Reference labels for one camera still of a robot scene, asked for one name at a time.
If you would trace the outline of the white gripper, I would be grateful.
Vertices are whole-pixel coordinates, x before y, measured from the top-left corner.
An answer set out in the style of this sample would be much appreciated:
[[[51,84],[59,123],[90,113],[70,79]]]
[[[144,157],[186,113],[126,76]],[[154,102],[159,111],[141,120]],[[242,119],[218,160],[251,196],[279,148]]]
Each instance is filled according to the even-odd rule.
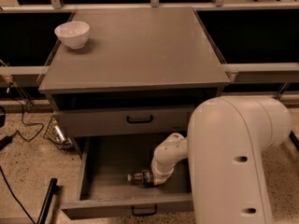
[[[167,179],[173,174],[174,167],[173,166],[163,166],[159,164],[157,161],[151,162],[151,171],[154,175],[154,186],[163,185]]]

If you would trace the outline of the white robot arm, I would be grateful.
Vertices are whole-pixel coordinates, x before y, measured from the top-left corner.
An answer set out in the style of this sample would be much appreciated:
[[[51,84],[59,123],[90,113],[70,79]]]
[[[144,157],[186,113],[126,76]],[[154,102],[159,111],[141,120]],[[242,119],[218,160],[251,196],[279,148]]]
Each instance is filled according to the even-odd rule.
[[[262,152],[286,141],[289,110],[270,97],[222,96],[193,111],[187,135],[155,148],[151,170],[163,183],[187,159],[196,224],[272,224]]]

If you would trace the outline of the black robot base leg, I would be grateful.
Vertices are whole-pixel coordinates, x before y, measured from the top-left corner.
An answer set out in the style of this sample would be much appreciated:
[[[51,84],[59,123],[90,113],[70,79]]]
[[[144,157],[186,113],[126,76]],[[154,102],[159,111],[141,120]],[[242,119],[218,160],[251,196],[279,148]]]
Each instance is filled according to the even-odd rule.
[[[53,196],[56,194],[56,192],[58,191],[59,187],[57,185],[58,183],[58,179],[57,178],[52,178],[50,180],[50,184],[44,199],[44,202],[42,204],[42,208],[39,214],[39,217],[37,219],[37,223],[36,224],[45,224],[46,223],[46,219],[50,210],[50,205],[53,199]]]

